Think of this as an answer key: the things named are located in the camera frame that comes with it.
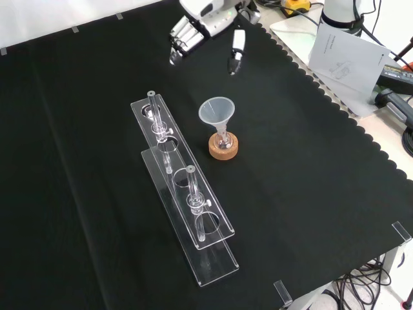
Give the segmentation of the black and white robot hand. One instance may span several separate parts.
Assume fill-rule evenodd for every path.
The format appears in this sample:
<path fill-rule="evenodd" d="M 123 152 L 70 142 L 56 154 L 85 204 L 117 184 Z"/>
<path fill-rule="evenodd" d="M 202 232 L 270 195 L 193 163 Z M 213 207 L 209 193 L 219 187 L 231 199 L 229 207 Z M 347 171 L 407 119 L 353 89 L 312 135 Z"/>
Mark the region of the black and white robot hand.
<path fill-rule="evenodd" d="M 212 39 L 235 23 L 246 12 L 249 1 L 180 1 L 185 15 L 169 33 L 169 62 L 178 65 L 204 42 Z"/>

